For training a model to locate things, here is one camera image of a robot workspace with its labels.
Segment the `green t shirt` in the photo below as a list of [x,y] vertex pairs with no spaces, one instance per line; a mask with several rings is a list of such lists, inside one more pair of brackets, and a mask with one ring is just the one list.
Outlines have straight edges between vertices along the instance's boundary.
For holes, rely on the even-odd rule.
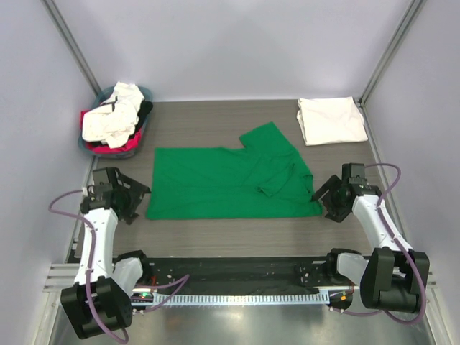
[[269,122],[239,149],[158,147],[147,219],[283,219],[320,216],[313,173]]

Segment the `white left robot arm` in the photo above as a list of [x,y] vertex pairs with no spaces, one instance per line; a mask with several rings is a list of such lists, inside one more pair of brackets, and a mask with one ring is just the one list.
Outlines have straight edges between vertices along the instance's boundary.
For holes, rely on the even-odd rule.
[[75,215],[85,226],[80,266],[60,302],[78,338],[107,334],[126,344],[128,336],[115,332],[131,326],[134,287],[148,285],[153,269],[141,250],[115,257],[114,235],[119,223],[130,225],[137,219],[137,207],[150,189],[117,167],[106,167],[93,171],[93,184],[83,192]]

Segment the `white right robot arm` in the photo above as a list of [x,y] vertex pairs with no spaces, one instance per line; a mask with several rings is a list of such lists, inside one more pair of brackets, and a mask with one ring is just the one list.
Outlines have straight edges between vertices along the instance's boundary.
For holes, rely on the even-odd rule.
[[341,175],[331,176],[312,197],[322,202],[326,218],[336,223],[355,216],[372,247],[368,259],[333,252],[333,261],[323,268],[325,278],[336,285],[347,278],[359,284],[365,308],[389,316],[395,312],[421,315],[426,309],[430,260],[399,232],[385,205],[386,192],[368,183],[366,169],[361,163],[344,164]]

